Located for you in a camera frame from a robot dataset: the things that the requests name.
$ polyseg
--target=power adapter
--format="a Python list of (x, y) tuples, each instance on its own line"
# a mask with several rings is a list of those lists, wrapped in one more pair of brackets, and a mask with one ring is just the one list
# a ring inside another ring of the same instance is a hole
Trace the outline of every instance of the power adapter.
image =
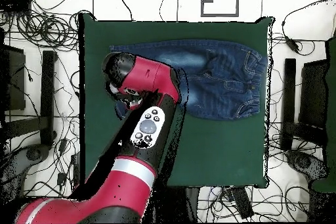
[(76, 155), (76, 154), (71, 155), (70, 164), (73, 164), (73, 165), (78, 164), (78, 155)]
[(60, 142), (60, 146), (58, 148), (58, 150), (60, 152), (60, 156), (63, 155), (67, 145), (68, 145), (68, 141), (66, 139), (62, 139), (61, 142)]
[(288, 47), (289, 47), (292, 51), (294, 51), (294, 52), (296, 52), (296, 53), (299, 52), (299, 46), (296, 44), (295, 41), (293, 41), (292, 39), (290, 39), (290, 38), (288, 38), (288, 37), (286, 37), (286, 36), (285, 36), (285, 40), (286, 40), (286, 44), (288, 45)]
[(58, 173), (57, 185), (60, 186), (60, 191), (62, 191), (62, 187), (66, 185), (66, 173)]

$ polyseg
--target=control buttons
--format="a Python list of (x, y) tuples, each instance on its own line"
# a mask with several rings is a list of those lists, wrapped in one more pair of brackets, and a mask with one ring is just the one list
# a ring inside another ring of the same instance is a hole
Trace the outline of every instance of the control buttons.
[(156, 132), (156, 124), (152, 120), (144, 120), (140, 123), (140, 130), (146, 134), (153, 134)]
[(144, 140), (145, 140), (146, 142), (150, 142), (150, 141), (152, 141), (152, 138), (151, 138), (151, 136), (146, 135), (146, 136), (144, 137)]
[(135, 135), (135, 138), (137, 139), (140, 139), (142, 137), (142, 133), (138, 132), (136, 135)]

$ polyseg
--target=green mat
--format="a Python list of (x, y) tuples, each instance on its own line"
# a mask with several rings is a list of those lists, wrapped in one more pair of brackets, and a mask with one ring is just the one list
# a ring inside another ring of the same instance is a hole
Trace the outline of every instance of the green mat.
[[(114, 102), (104, 90), (101, 63), (110, 45), (172, 39), (233, 41), (266, 56), (271, 18), (259, 23), (113, 22), (85, 21), (85, 176), (121, 126)], [(264, 180), (264, 98), (261, 112), (234, 122), (215, 122), (186, 115), (169, 186), (258, 185)]]

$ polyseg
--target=blue jeans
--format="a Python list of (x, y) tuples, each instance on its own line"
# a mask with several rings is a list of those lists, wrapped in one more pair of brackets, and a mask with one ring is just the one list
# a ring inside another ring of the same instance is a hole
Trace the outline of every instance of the blue jeans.
[(110, 49), (166, 63), (180, 76), (185, 72), (186, 77), (180, 77), (180, 92), (186, 111), (192, 116), (235, 120), (260, 111), (261, 76), (268, 59), (245, 45), (183, 39), (112, 45)]

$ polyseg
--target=red robot arm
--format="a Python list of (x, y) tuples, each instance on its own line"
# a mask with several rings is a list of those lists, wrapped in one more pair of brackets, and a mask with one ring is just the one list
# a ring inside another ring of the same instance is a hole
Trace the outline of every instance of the red robot arm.
[(15, 223), (140, 223), (180, 102), (179, 81), (172, 67), (128, 53), (109, 54), (102, 70), (107, 92), (132, 112), (84, 185), (68, 199), (26, 204)]

